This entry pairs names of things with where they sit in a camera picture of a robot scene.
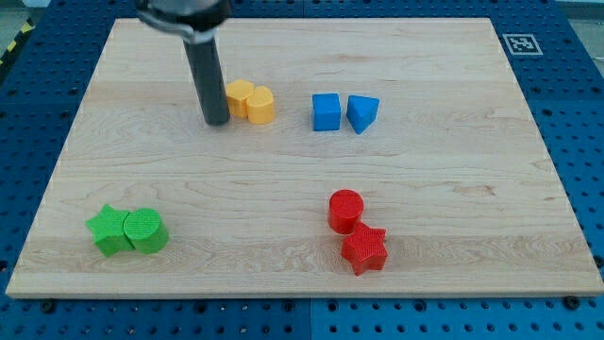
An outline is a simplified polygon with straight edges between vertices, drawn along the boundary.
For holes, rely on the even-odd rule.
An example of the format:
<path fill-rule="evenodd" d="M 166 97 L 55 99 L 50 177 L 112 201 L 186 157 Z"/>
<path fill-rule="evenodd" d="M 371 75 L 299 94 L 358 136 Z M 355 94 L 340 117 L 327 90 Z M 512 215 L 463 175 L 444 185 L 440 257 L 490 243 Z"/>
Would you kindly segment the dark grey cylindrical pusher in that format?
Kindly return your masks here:
<path fill-rule="evenodd" d="M 214 35 L 209 35 L 202 42 L 185 42 L 184 47 L 206 124 L 226 124 L 230 119 L 230 112 Z"/>

